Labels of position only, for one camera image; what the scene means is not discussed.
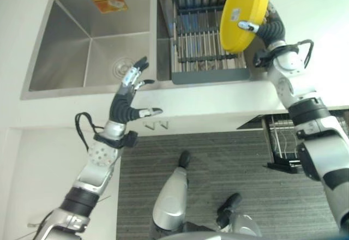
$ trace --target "white countertop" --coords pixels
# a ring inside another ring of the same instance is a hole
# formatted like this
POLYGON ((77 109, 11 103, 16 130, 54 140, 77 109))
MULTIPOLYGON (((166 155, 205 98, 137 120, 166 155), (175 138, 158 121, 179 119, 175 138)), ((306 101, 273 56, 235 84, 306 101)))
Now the white countertop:
MULTIPOLYGON (((271 1, 285 23, 289 43, 306 38, 314 40, 308 70, 324 102, 330 107, 349 105, 349 96, 341 92, 349 87, 348 40, 343 37, 348 32, 348 0, 271 1)), ((97 121, 107 118, 113 94, 20 100, 46 4, 47 0, 0 0, 1 128, 72 126, 72 117, 79 111, 89 111, 97 121)), ((229 112, 260 114, 283 109, 273 86, 266 81, 142 91, 134 105, 161 107, 164 114, 159 117, 229 112), (199 95, 205 99, 199 102, 199 95)))

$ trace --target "dish rack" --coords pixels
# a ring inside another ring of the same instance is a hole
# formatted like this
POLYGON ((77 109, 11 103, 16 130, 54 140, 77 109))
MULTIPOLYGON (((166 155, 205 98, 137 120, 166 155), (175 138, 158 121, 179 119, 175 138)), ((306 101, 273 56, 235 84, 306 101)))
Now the dish rack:
POLYGON ((173 83, 245 80, 250 77, 243 53, 228 53, 219 26, 226 0, 172 0, 173 83))
MULTIPOLYGON (((349 111, 332 111, 331 114, 337 118, 349 137, 349 111)), ((303 172, 297 153, 300 141, 295 135, 289 115, 267 115, 262 119, 262 125, 272 160, 267 163, 267 167, 287 173, 303 172)))

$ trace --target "metal grid rack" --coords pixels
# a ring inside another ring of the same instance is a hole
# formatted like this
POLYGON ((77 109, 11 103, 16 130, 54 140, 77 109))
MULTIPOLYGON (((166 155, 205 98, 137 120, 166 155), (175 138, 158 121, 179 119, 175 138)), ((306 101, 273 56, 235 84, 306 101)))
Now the metal grid rack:
MULTIPOLYGON (((332 112, 349 137, 349 127, 346 118, 349 112, 332 112)), ((299 139, 294 132, 294 125, 287 114, 269 115, 262 120, 270 156, 272 161, 268 168, 288 173, 303 172, 298 158, 297 144, 299 139)))
POLYGON ((219 26, 225 0, 175 0, 172 72, 246 68, 242 53, 226 52, 219 26))

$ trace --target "orange sticker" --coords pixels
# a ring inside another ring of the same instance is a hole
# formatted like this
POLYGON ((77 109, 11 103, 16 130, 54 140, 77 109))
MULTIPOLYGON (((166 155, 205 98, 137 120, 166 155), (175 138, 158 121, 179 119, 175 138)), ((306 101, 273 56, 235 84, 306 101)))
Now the orange sticker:
POLYGON ((127 5, 125 0, 92 0, 102 14, 126 11, 127 5))

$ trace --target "cabinet door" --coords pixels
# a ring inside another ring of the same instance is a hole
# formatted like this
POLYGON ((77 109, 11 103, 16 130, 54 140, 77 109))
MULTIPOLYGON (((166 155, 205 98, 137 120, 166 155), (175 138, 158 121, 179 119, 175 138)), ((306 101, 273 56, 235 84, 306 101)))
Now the cabinet door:
MULTIPOLYGON (((91 144, 93 133, 85 133, 91 144)), ((62 203, 86 160, 85 147, 74 129, 23 131, 4 239, 17 239, 35 231, 27 224, 39 223, 49 211, 62 203)), ((100 198, 101 203, 92 212, 90 225, 83 234, 85 240, 116 238, 119 168, 117 163, 114 176, 100 198)))

